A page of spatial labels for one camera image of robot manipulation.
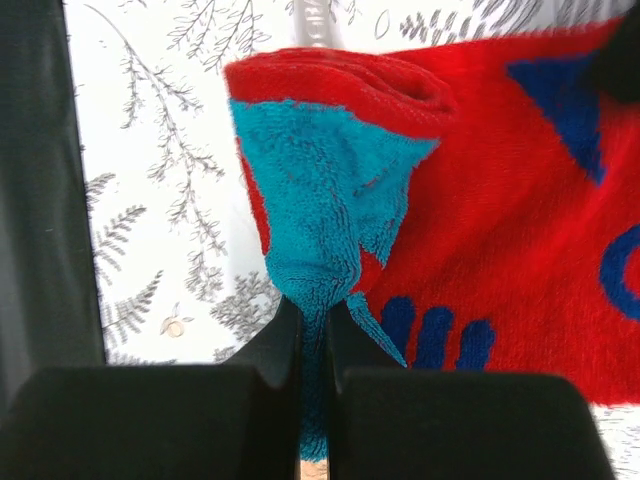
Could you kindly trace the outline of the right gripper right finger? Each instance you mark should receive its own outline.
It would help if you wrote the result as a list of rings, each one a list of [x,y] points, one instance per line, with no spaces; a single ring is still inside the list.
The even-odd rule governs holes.
[[[610,479],[589,407],[549,375],[401,367],[352,319],[326,319],[333,479]]]

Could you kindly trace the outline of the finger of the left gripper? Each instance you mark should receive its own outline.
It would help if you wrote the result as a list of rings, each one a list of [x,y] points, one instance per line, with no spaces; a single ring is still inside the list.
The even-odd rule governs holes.
[[[639,101],[639,10],[630,9],[584,73],[584,83],[618,102]]]

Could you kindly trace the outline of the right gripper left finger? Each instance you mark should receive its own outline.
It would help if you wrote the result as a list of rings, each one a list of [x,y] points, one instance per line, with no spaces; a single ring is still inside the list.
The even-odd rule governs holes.
[[[217,365],[56,368],[1,426],[5,479],[296,479],[301,311]]]

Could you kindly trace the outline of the red blue towel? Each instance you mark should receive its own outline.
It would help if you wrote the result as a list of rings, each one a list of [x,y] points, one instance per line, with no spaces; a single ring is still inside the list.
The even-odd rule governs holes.
[[[267,270],[304,315],[304,459],[339,302],[404,366],[638,403],[639,101],[584,83],[622,20],[225,68]]]

